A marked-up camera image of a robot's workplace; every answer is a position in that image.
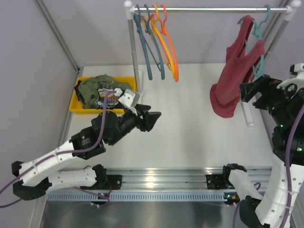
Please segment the red tank top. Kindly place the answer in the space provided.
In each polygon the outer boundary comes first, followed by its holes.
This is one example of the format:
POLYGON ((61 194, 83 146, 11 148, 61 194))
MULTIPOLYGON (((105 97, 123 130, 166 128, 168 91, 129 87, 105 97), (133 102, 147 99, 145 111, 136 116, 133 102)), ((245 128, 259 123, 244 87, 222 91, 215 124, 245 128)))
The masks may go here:
POLYGON ((220 78, 210 89, 210 102, 215 114, 222 118, 231 118, 240 100, 239 86, 248 82, 261 56, 265 53, 264 41, 259 40, 246 53, 246 41, 249 37, 254 18, 247 15, 241 21, 240 30, 234 43, 226 50, 226 64, 220 78))

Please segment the light teal hanger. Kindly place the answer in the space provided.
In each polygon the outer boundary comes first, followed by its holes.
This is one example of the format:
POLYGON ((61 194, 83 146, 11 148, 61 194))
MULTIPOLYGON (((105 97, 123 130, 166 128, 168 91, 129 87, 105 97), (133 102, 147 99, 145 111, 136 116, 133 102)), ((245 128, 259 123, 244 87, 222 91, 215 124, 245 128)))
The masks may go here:
MULTIPOLYGON (((261 21, 259 24, 257 24, 257 22, 254 19, 252 20, 253 22, 252 35, 261 41, 264 40, 262 38, 260 27, 262 26, 262 24, 268 21, 271 12, 271 7, 269 4, 266 4, 264 7, 267 8, 266 18, 263 21, 261 21)), ((265 66, 265 55, 263 54, 260 56, 260 62, 258 66, 252 66, 252 70, 255 78, 260 78, 263 75, 264 66, 265 66)))

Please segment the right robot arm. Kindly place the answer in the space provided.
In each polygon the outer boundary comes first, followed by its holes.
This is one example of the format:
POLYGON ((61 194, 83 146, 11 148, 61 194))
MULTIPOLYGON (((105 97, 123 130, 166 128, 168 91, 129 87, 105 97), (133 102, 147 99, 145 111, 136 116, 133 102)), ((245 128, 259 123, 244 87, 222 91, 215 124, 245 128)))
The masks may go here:
POLYGON ((254 107, 266 110, 276 123, 272 134, 273 165, 264 194, 250 181, 244 166, 229 163, 221 174, 206 176, 210 190, 234 189, 229 205, 237 203, 241 221, 249 228, 287 228, 304 182, 304 90, 296 83, 268 75, 239 87, 241 100, 261 96, 254 107))

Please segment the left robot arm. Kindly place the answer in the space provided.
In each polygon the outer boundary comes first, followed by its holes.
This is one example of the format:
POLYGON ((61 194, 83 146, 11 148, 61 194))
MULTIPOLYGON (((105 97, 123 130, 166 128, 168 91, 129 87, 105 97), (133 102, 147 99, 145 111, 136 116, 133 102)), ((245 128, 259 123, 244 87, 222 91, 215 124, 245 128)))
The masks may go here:
POLYGON ((113 111, 100 113, 91 126, 73 135, 53 151, 31 162, 12 163, 13 194, 22 200, 34 200, 59 189, 80 188, 101 190, 109 180, 103 165, 66 170, 73 162, 86 161, 106 152, 105 145, 113 146, 133 129, 149 132, 161 112, 150 111, 149 105, 137 104, 122 116, 113 111))

